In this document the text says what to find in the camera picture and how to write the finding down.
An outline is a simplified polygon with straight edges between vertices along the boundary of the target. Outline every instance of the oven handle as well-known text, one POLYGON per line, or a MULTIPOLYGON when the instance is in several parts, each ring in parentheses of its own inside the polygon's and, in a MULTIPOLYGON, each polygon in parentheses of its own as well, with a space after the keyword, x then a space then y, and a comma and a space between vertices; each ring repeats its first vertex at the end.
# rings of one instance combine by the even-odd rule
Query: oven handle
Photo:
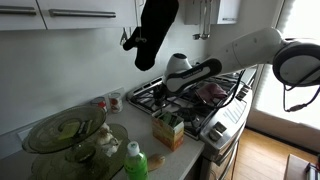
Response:
POLYGON ((237 141, 237 143, 236 143, 236 145, 234 146, 234 149, 233 149, 233 151, 232 151, 231 158, 230 158, 230 160, 229 160, 226 168, 223 170, 223 172, 222 172, 222 174, 221 174, 221 176, 219 177, 218 180, 224 180, 224 178, 226 177, 226 175, 227 175, 227 173, 228 173, 228 171, 229 171, 229 169, 230 169, 230 167, 231 167, 231 165, 232 165, 232 163, 233 163, 233 161, 234 161, 234 159, 235 159, 235 157, 236 157, 237 149, 238 149, 238 144, 239 144, 239 142, 237 141))
POLYGON ((218 166, 220 166, 223 161, 229 156, 229 154, 232 152, 232 150, 234 149, 234 147, 236 146, 236 144, 238 143, 241 134, 243 132, 243 129, 245 127, 245 123, 243 123, 242 127, 240 128, 240 131, 237 135, 237 137, 233 140, 232 144, 228 147, 228 149, 226 150, 226 152, 223 155, 219 155, 220 157, 218 157, 218 160, 215 162, 218 166))

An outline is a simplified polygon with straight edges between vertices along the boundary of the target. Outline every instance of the cardboard box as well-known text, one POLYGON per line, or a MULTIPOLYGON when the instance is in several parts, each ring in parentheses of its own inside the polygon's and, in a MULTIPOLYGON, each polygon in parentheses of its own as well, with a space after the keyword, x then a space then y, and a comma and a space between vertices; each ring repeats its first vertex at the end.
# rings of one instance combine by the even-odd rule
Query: cardboard box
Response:
POLYGON ((170 113, 177 120, 174 127, 172 127, 162 119, 165 113, 170 112, 156 113, 152 116, 152 134, 172 151, 175 151, 183 143, 183 119, 170 113))

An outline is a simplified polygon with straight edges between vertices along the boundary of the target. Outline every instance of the kitchen cabinet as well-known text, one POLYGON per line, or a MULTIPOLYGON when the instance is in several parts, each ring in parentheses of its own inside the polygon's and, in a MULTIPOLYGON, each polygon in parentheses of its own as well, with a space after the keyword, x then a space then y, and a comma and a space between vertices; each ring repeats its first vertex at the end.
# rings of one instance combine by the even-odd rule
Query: kitchen cabinet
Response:
POLYGON ((46 29, 36 0, 1 0, 0 30, 46 29))
POLYGON ((145 0, 37 0, 48 29, 135 27, 145 0))
POLYGON ((186 1, 185 24, 235 24, 241 0, 186 1))

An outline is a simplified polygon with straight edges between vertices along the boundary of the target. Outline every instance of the black oven mitt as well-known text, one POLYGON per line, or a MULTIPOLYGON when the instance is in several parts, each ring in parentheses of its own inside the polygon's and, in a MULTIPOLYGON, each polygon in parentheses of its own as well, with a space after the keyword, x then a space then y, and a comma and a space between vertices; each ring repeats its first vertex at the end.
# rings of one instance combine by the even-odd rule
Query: black oven mitt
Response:
POLYGON ((141 15, 141 27, 137 27, 125 42, 123 49, 137 47, 135 65, 141 71, 150 69, 160 46, 174 22, 179 9, 178 0, 147 0, 141 15))

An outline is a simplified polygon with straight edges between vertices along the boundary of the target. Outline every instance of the small box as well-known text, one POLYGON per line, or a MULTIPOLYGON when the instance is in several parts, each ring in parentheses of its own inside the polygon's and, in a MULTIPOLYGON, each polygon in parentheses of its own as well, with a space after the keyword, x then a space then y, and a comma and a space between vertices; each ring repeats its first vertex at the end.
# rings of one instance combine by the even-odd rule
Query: small box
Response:
POLYGON ((152 115, 152 134, 155 138, 175 151, 183 143, 183 118, 171 112, 156 113, 152 115))

